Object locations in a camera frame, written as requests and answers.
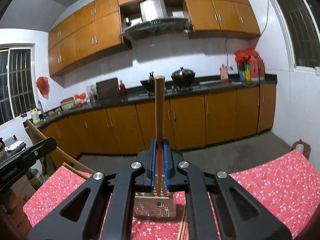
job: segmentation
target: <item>pink floral tablecloth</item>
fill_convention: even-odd
[[[320,203],[320,173],[296,150],[231,176],[284,223],[293,238],[309,222]],[[36,225],[84,181],[60,167],[24,205],[31,225]],[[181,210],[185,204],[184,193],[176,192],[175,197],[178,210]],[[178,221],[133,218],[132,240],[176,240]]]

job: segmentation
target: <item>backsplash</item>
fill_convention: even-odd
[[[237,73],[234,52],[249,47],[246,40],[228,39],[228,64]],[[226,39],[189,39],[186,33],[168,34],[135,41],[132,50],[123,51],[91,62],[63,76],[64,98],[86,91],[86,86],[109,78],[123,80],[125,86],[140,86],[140,80],[171,73],[181,66],[192,69],[196,77],[220,74],[227,64]]]

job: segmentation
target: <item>silver screw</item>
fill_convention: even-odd
[[[189,166],[189,163],[186,161],[179,162],[179,167],[180,168],[187,168]]]
[[[140,162],[131,163],[131,168],[133,168],[133,169],[138,169],[140,167],[141,167],[141,163]]]
[[[225,171],[218,171],[217,172],[217,176],[220,178],[220,179],[225,179],[228,174],[225,172]]]
[[[96,180],[102,179],[103,178],[103,174],[101,172],[96,172],[93,175],[93,178],[96,179]]]

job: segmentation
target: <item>window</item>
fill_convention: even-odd
[[[289,31],[294,67],[320,66],[319,30],[306,0],[276,0]]]
[[[31,49],[0,50],[0,125],[35,107]]]

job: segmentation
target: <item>stainless steel range hood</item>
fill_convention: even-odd
[[[168,17],[164,0],[147,0],[140,3],[142,23],[124,29],[122,35],[129,40],[139,40],[165,33],[177,33],[191,26],[188,18]]]

